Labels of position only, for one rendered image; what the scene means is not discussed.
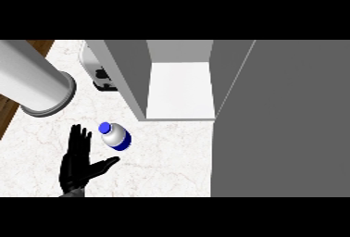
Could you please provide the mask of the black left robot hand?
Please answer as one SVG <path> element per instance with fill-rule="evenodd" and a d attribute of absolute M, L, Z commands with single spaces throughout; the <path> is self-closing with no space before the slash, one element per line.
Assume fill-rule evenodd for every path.
<path fill-rule="evenodd" d="M 119 158 L 112 156 L 94 164 L 90 163 L 90 141 L 91 132 L 85 131 L 81 125 L 72 125 L 59 172 L 63 194 L 75 189 L 84 189 L 88 181 L 119 162 Z"/>

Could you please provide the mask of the blue capped water bottle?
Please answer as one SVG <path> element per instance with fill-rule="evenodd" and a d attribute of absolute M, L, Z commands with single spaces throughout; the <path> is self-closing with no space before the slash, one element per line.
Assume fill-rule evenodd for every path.
<path fill-rule="evenodd" d="M 118 123 L 103 122 L 98 126 L 101 140 L 116 151 L 122 151 L 131 144 L 131 134 Z"/>

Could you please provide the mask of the white open cabinet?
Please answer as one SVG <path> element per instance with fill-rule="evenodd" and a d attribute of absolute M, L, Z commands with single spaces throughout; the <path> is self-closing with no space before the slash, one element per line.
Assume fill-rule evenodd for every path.
<path fill-rule="evenodd" d="M 214 120 L 252 40 L 85 42 L 140 121 Z"/>

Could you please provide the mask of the dark grey cabinet door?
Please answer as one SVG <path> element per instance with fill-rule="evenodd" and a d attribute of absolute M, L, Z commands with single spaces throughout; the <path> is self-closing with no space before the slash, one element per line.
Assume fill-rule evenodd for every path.
<path fill-rule="evenodd" d="M 350 196 L 350 41 L 254 43 L 211 158 L 214 196 Z"/>

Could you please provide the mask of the large white cylinder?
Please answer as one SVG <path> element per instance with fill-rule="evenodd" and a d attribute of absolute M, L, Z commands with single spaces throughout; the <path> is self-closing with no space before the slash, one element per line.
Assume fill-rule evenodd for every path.
<path fill-rule="evenodd" d="M 56 114 L 70 102 L 76 82 L 25 40 L 0 40 L 0 94 L 35 118 Z"/>

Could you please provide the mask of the white appliance with black parts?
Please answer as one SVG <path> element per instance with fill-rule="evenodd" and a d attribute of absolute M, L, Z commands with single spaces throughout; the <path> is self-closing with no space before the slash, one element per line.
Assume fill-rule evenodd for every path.
<path fill-rule="evenodd" d="M 87 43 L 82 43 L 79 62 L 91 78 L 93 85 L 100 92 L 116 91 L 116 86 L 106 74 L 101 64 L 91 52 Z"/>

